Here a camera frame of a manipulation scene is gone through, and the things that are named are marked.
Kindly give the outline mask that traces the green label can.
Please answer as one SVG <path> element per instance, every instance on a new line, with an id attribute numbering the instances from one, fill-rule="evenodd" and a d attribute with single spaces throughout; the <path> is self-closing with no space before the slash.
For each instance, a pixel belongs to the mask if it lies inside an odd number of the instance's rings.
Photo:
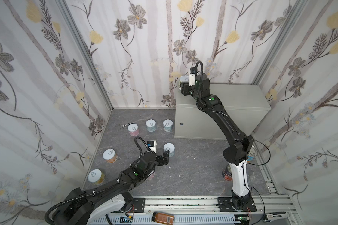
<path id="1" fill-rule="evenodd" d="M 189 83 L 189 79 L 190 79 L 190 77 L 187 76 L 187 75 L 181 76 L 181 77 L 179 78 L 179 87 L 178 87 L 178 88 L 179 88 L 180 90 L 182 90 L 183 84 L 184 84 L 184 83 Z"/>

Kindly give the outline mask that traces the pink label can front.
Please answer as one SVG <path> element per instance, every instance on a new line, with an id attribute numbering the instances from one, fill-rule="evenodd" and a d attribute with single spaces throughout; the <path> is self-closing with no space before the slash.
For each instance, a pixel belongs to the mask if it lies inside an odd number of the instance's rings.
<path id="1" fill-rule="evenodd" d="M 148 176 L 147 181 L 152 180 L 152 179 L 154 178 L 154 176 L 155 176 L 155 172 L 152 172 L 152 173 Z"/>

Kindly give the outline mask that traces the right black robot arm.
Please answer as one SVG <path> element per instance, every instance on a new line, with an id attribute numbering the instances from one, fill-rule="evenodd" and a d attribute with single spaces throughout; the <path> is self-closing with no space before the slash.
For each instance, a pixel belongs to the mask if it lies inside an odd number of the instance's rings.
<path id="1" fill-rule="evenodd" d="M 190 69 L 189 81 L 180 85 L 181 93 L 191 95 L 197 108 L 211 117 L 224 134 L 229 147 L 223 151 L 232 174 L 232 197 L 229 208 L 234 211 L 256 211 L 247 180 L 247 158 L 254 139 L 247 136 L 226 112 L 220 98 L 210 92 L 210 80 L 203 73 L 202 61 Z"/>

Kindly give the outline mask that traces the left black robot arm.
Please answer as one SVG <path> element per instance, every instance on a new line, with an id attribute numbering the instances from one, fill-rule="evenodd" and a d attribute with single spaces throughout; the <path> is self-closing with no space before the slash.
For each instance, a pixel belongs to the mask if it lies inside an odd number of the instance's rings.
<path id="1" fill-rule="evenodd" d="M 133 210 L 133 197 L 129 191 L 147 180 L 157 166 L 169 162 L 168 150 L 157 155 L 153 147 L 152 141 L 145 143 L 146 151 L 139 149 L 138 159 L 109 183 L 89 190 L 76 188 L 71 191 L 64 201 L 46 211 L 45 221 L 50 225 L 86 225 L 102 214 Z"/>

